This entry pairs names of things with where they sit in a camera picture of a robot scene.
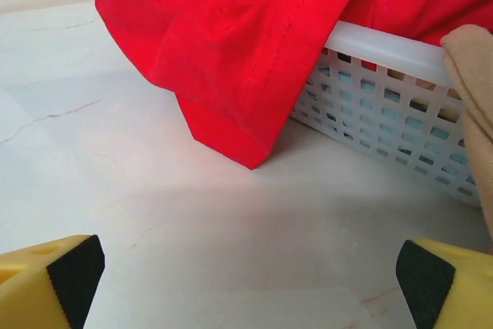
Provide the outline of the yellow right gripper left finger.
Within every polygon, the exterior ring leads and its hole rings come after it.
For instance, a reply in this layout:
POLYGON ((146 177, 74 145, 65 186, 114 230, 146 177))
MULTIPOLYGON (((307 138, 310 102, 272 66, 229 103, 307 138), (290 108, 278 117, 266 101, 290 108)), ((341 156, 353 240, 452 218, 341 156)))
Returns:
POLYGON ((105 269, 96 235, 1 255, 2 328, 83 328, 105 269))

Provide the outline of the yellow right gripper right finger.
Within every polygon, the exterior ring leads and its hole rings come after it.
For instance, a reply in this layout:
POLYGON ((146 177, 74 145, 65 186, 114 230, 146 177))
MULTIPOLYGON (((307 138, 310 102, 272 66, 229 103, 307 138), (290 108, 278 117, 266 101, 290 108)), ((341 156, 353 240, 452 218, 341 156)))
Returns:
POLYGON ((434 240, 406 240, 396 277, 417 328, 492 327, 492 256, 434 240))

